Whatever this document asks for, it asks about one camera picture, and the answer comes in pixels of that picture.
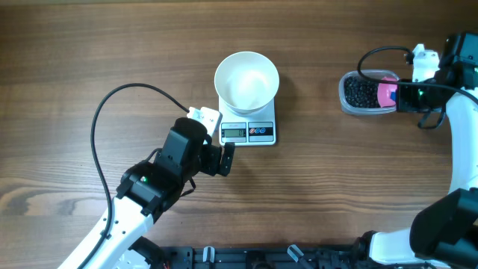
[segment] black cable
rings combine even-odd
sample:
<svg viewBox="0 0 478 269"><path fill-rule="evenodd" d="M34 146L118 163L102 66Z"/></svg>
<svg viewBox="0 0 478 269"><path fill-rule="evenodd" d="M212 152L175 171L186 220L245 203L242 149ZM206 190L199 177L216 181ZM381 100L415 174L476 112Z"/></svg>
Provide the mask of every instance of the black cable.
<svg viewBox="0 0 478 269"><path fill-rule="evenodd" d="M163 90L156 88L155 86L149 85L149 84L143 84L143 83L130 83L130 84L125 84L123 86L119 86L118 88L112 90L109 94L107 94L103 100L99 103L98 108L96 109L95 116L93 116L93 122L91 123L91 134L90 134L90 142L91 142L91 151L93 152L93 160L95 161L96 169L98 170L99 174L99 179L101 179L103 188L105 189L105 194L106 194L106 201L108 203L108 219L106 221L106 226L105 229L103 230L103 233L101 235L101 238L98 240L98 243L96 243L95 247L91 250L90 254L88 254L87 258L80 264L78 269L84 268L84 266L91 260L91 258L95 255L96 251L101 247L103 241L105 240L106 236L110 233L110 227L111 227L111 218L112 218L112 212L113 212L113 205L111 204L111 195L110 195L110 190L108 189L108 185L106 183L105 176L103 175L103 171L101 166L99 165L98 162L98 155L96 154L96 146L95 146L95 129L96 129L96 121L98 120L99 112L101 111L103 105L105 102L115 93L119 92L120 90L126 89L128 87L145 87L151 90L155 90L159 92L160 94L164 95L167 97L169 100L173 101L177 106L179 106L182 110L186 111L189 113L189 109L181 105L178 101L176 101L171 95L165 93Z"/></svg>
<svg viewBox="0 0 478 269"><path fill-rule="evenodd" d="M151 160L152 156L153 156L156 152L160 152L160 151L161 151L161 148L157 148L157 149L153 150L153 151L151 152L151 154L149 154L149 156L148 156L146 159L144 159L144 161L149 161L149 160Z"/></svg>
<svg viewBox="0 0 478 269"><path fill-rule="evenodd" d="M434 126L425 126L425 123L431 114L432 114L431 110L426 112L424 116L422 117L422 119L418 122L417 127L423 130L433 130L440 127L445 120L445 116L447 115L447 106L443 105L443 108L441 108L440 117L438 117L438 120Z"/></svg>
<svg viewBox="0 0 478 269"><path fill-rule="evenodd" d="M374 53L381 52L381 51L384 51L384 50L401 50L401 51L407 52L409 55L413 55L413 52L410 49L407 49L406 47L402 47L402 46L384 46L384 47L381 47L381 48L378 48L378 49L373 49L373 50L367 52L367 54L365 54L360 59L360 61L358 62L357 72L362 78L364 78L368 81L376 82L376 83L403 85L403 86L438 87L438 88L442 88L442 89L445 89L445 90L451 90L455 93L460 93L460 94L468 97L469 99L471 99L471 101L475 102L478 105L478 98L476 98L473 94L467 92L466 90L462 90L462 89L459 89L459 88L455 88L455 87L451 87L451 86L447 86L447 85L443 85L443 84L431 84L431 83L423 83L423 82L386 81L386 80L382 80L382 79L371 78L369 76L366 76L363 72L361 72L361 65L365 61L365 59L367 59L369 56L371 56Z"/></svg>

